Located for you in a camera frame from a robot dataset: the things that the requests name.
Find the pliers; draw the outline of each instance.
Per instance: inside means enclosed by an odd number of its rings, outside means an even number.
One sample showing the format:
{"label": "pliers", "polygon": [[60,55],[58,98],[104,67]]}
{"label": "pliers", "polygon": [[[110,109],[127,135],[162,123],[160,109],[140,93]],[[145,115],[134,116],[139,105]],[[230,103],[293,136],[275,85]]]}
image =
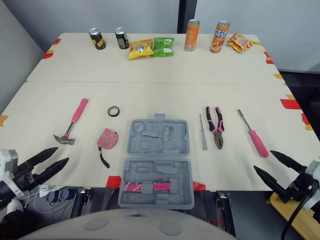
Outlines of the pliers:
{"label": "pliers", "polygon": [[206,119],[208,120],[208,123],[209,123],[209,129],[214,135],[214,143],[217,146],[217,148],[220,150],[220,149],[222,149],[222,147],[224,145],[224,139],[222,138],[222,132],[225,131],[224,121],[222,119],[222,114],[221,114],[220,108],[219,107],[215,108],[215,112],[218,115],[217,126],[215,126],[214,122],[211,119],[209,106],[206,107],[205,112],[206,112]]}

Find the black pole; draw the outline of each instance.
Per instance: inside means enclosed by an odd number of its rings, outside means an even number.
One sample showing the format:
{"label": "black pole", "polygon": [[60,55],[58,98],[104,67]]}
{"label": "black pole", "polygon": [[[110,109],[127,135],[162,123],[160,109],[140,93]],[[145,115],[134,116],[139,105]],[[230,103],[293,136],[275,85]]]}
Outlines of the black pole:
{"label": "black pole", "polygon": [[178,26],[176,33],[185,34],[187,31],[188,21],[195,17],[197,0],[180,0],[178,13]]}

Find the pink hammer handle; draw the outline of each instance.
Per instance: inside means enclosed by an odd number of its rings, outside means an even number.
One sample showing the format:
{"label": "pink hammer handle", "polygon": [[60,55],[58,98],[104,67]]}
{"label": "pink hammer handle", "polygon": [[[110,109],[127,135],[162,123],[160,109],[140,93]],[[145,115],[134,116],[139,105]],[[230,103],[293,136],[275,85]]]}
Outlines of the pink hammer handle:
{"label": "pink hammer handle", "polygon": [[74,113],[74,115],[72,117],[72,122],[73,123],[76,123],[79,120],[79,118],[80,118],[82,112],[84,111],[84,109],[85,109],[85,107],[86,107],[88,102],[89,102],[89,100],[87,98],[83,98],[81,100],[80,105],[78,106],[77,110],[75,111],[75,113]]}
{"label": "pink hammer handle", "polygon": [[255,130],[249,131],[249,135],[252,139],[252,142],[255,148],[258,150],[258,153],[261,157],[266,158],[269,156],[269,152],[266,149],[264,143],[261,141],[260,137],[257,135]]}

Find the precision screwdriver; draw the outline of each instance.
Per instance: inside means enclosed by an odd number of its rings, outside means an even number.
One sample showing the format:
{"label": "precision screwdriver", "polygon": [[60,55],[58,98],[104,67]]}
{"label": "precision screwdriver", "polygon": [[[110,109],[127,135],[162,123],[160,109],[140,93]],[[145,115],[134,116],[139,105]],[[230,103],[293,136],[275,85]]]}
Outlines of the precision screwdriver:
{"label": "precision screwdriver", "polygon": [[264,143],[261,141],[260,137],[257,135],[255,130],[252,130],[251,127],[249,126],[247,120],[245,119],[245,116],[242,114],[241,110],[238,109],[238,112],[240,114],[240,116],[243,118],[245,124],[248,126],[249,128],[249,135],[251,137],[251,140],[255,146],[255,148],[257,149],[259,155],[263,158],[266,158],[269,156],[269,152],[266,149]]}
{"label": "precision screwdriver", "polygon": [[208,150],[208,146],[207,146],[204,126],[202,124],[201,114],[200,114],[200,122],[201,122],[201,130],[200,130],[200,132],[201,132],[202,148],[203,148],[203,150],[207,151]]}

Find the gray toolbox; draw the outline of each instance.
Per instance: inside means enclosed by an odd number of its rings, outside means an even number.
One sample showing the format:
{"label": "gray toolbox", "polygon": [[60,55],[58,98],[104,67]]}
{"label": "gray toolbox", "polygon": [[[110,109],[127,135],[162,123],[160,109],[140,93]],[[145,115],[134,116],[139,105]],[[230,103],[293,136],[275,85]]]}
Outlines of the gray toolbox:
{"label": "gray toolbox", "polygon": [[118,205],[121,208],[192,209],[195,204],[188,124],[154,119],[133,120]]}

